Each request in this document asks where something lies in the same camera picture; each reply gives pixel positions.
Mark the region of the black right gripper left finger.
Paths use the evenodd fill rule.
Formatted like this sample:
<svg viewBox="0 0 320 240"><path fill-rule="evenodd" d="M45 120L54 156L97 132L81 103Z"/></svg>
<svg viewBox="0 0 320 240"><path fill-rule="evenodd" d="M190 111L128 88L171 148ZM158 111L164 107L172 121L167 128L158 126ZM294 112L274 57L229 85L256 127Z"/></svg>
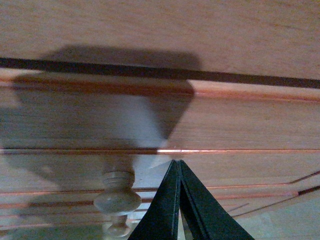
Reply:
<svg viewBox="0 0 320 240"><path fill-rule="evenodd" d="M180 209L181 177L172 160L156 194L130 240L176 240Z"/></svg>

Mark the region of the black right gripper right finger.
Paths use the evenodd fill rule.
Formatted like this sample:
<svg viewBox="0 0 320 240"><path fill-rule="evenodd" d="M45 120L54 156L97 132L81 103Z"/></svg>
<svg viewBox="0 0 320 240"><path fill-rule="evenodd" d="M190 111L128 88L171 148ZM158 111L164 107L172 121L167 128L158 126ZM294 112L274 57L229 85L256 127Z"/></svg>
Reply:
<svg viewBox="0 0 320 240"><path fill-rule="evenodd" d="M218 203L188 165L178 162L180 209L195 240L252 240Z"/></svg>

